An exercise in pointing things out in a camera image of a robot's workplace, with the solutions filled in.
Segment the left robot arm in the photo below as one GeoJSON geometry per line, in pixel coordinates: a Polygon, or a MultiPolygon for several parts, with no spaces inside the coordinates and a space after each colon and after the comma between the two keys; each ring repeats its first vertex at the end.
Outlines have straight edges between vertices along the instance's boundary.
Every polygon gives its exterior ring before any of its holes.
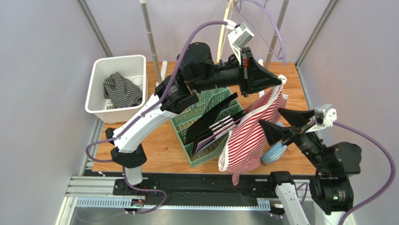
{"type": "Polygon", "coordinates": [[[142,141],[164,122],[198,103],[198,94],[206,90],[238,86],[243,96],[282,84],[282,79],[260,65],[251,49],[241,56],[215,63],[210,47],[195,42],[178,55],[172,75],[160,83],[145,105],[122,127],[109,128],[106,138],[113,144],[112,161],[121,165],[132,186],[142,182],[142,166],[147,161],[142,141]]]}

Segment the red white striped tank top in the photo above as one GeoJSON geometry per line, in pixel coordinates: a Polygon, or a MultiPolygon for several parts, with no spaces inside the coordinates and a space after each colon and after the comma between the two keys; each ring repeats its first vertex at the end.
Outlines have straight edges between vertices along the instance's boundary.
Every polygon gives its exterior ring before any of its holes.
{"type": "Polygon", "coordinates": [[[218,159],[219,171],[232,174],[232,185],[239,184],[240,174],[257,169],[261,165],[266,136],[259,121],[276,124],[281,114],[278,109],[285,108],[288,95],[283,93],[287,82],[284,75],[278,78],[282,84],[273,87],[266,94],[247,106],[246,115],[228,133],[227,142],[218,159]]]}

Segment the purple plastic hanger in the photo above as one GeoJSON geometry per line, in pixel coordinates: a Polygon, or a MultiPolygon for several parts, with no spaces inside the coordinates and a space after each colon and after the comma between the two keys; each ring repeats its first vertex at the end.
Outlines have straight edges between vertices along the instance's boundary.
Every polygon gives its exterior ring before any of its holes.
{"type": "Polygon", "coordinates": [[[264,42],[264,44],[265,44],[267,47],[269,47],[269,45],[270,45],[271,42],[270,42],[270,43],[267,42],[266,39],[265,39],[265,38],[260,34],[260,32],[256,29],[256,27],[250,22],[250,20],[247,19],[247,18],[242,14],[242,7],[243,7],[242,4],[243,4],[244,2],[249,2],[249,3],[253,4],[253,5],[255,5],[257,8],[259,8],[259,9],[262,11],[262,13],[265,15],[267,22],[272,26],[272,28],[273,28],[272,21],[275,21],[274,18],[273,18],[273,16],[272,16],[271,13],[266,9],[266,5],[265,5],[265,4],[261,4],[261,3],[258,2],[257,0],[236,0],[235,3],[234,3],[234,8],[235,8],[236,12],[237,12],[246,22],[248,22],[248,23],[250,24],[251,27],[254,28],[255,32],[260,36],[260,38],[262,39],[262,41],[264,42]]]}

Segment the black white striped tank top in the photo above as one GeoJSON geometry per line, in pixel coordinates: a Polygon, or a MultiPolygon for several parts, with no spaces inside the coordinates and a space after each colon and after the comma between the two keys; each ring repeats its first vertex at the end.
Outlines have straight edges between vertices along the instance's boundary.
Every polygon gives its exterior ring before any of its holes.
{"type": "Polygon", "coordinates": [[[143,93],[139,86],[119,72],[111,74],[104,80],[103,93],[117,109],[139,106],[143,101],[143,93]]]}

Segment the cream wooden hanger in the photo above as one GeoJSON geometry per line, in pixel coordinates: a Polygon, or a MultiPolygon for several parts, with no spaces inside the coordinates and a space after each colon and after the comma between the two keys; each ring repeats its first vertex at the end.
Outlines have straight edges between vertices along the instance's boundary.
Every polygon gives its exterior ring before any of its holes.
{"type": "MultiPolygon", "coordinates": [[[[234,7],[234,0],[229,0],[225,9],[225,13],[223,16],[223,20],[230,20],[232,15],[233,15],[233,7],[234,7]]],[[[217,48],[217,58],[216,60],[219,61],[222,59],[222,52],[225,44],[225,40],[227,37],[227,34],[225,33],[225,26],[221,26],[220,30],[220,36],[219,36],[219,42],[218,42],[218,48],[217,48]]]]}

